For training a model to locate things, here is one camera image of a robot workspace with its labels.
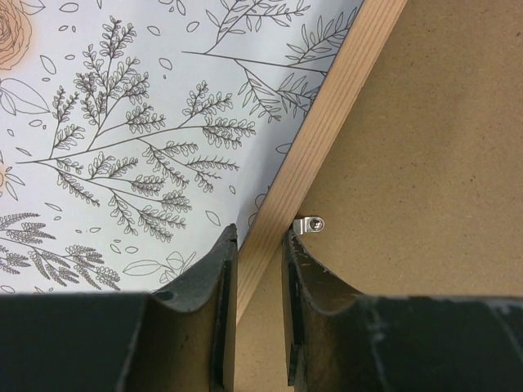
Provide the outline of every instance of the floral wallpaper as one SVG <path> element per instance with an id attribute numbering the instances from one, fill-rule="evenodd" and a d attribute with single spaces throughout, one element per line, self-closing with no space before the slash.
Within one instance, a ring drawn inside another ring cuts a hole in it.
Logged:
<path id="1" fill-rule="evenodd" d="M 360 0 L 0 0 L 0 293 L 243 242 Z"/>

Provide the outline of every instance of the screw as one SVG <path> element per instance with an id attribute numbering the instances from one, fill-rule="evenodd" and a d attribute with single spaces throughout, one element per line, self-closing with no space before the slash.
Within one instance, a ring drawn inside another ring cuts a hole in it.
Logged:
<path id="1" fill-rule="evenodd" d="M 309 220 L 309 227 L 313 231 L 321 231 L 324 228 L 324 226 L 325 223 L 322 219 L 312 218 L 311 220 Z"/>

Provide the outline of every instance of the metal bracket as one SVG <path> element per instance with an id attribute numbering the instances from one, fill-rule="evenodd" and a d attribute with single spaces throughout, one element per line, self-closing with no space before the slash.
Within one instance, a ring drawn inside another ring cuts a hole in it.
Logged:
<path id="1" fill-rule="evenodd" d="M 304 216 L 293 222 L 293 230 L 296 234 L 319 233 L 324 227 L 325 221 L 319 216 Z"/>

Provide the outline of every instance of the brown fiberboard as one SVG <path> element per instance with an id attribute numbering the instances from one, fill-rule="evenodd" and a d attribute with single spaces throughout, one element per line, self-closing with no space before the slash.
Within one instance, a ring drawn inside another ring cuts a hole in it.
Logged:
<path id="1" fill-rule="evenodd" d="M 300 211 L 369 293 L 523 296 L 523 8 L 409 0 Z M 278 257 L 238 326 L 239 392 L 286 391 Z"/>

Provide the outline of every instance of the rose drawing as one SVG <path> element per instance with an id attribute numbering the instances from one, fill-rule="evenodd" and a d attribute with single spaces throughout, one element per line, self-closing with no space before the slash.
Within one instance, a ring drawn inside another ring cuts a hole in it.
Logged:
<path id="1" fill-rule="evenodd" d="M 31 24 L 20 0 L 0 0 L 0 69 L 17 65 L 29 49 Z"/>

